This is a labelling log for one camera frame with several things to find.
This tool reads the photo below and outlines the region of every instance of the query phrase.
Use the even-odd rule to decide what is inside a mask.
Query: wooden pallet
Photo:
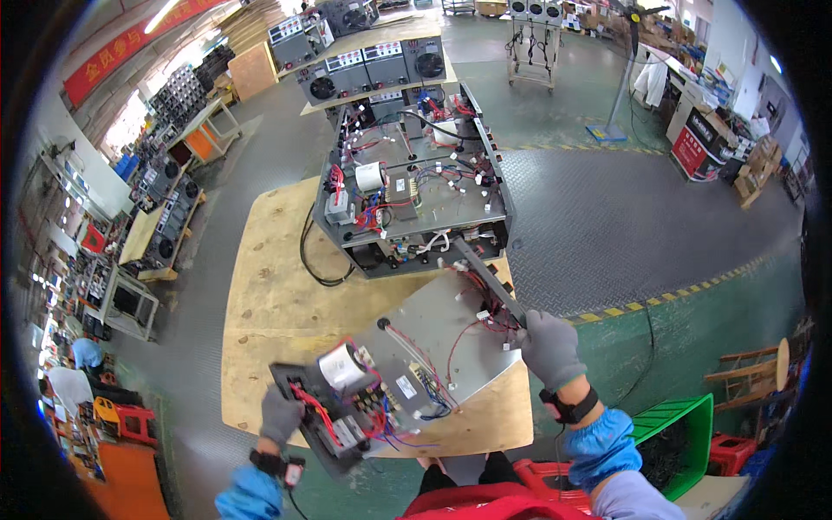
[[[186,238],[190,238],[193,234],[191,232],[191,228],[188,225],[191,223],[191,218],[194,216],[196,212],[196,208],[205,204],[208,200],[205,192],[200,190],[199,196],[196,197],[196,203],[194,207],[191,208],[191,213],[188,214],[188,218],[185,219],[185,229],[182,230],[182,234],[179,235],[179,240],[176,241],[176,247],[173,250],[173,256],[171,257],[171,265],[169,267],[163,267],[161,269],[154,269],[154,270],[146,270],[141,271],[137,276],[137,279],[143,282],[152,282],[152,281],[173,281],[179,276],[178,273],[173,269],[173,264],[176,262],[176,256],[179,255],[179,249],[182,247],[182,241]]]

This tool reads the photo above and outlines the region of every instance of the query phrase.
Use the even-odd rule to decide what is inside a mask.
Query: green plastic crate
[[[685,416],[689,446],[682,454],[683,469],[664,489],[659,490],[670,501],[676,500],[699,482],[708,468],[714,428],[714,394],[668,399],[632,418],[631,437],[638,445]]]

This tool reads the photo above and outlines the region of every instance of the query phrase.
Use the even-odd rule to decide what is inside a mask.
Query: hand
[[[263,426],[260,436],[275,441],[282,450],[286,446],[292,432],[300,426],[304,416],[304,404],[300,401],[288,401],[277,389],[270,384],[263,396],[262,404]]]
[[[518,332],[522,360],[547,389],[557,391],[587,372],[577,358],[577,331],[569,323],[548,312],[530,310],[526,325]]]

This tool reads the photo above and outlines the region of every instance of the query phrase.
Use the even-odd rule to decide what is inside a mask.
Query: person
[[[79,404],[91,403],[96,397],[110,399],[115,404],[141,406],[141,396],[137,392],[104,384],[83,370],[54,367],[38,380],[38,384],[41,394],[46,397],[56,395],[73,418],[78,413]]]
[[[682,520],[685,514],[644,478],[641,455],[628,435],[632,420],[597,399],[587,380],[587,366],[577,356],[577,331],[549,313],[530,310],[527,328],[518,332],[526,366],[543,382],[541,392],[556,420],[568,423],[564,452],[572,460],[569,481],[591,499],[592,514],[604,518]],[[303,409],[283,398],[276,387],[263,399],[263,428],[256,453],[279,455],[300,425]],[[237,468],[228,489],[215,505],[223,518],[261,520],[280,515],[283,507],[276,478],[254,465]],[[542,500],[525,488],[502,452],[488,455],[479,484],[457,486],[433,461],[424,473],[416,498],[401,518],[408,520],[553,518],[587,516],[557,501]]]
[[[100,379],[104,372],[104,354],[98,343],[87,338],[78,338],[72,342],[72,356],[75,368],[84,370],[95,379]]]

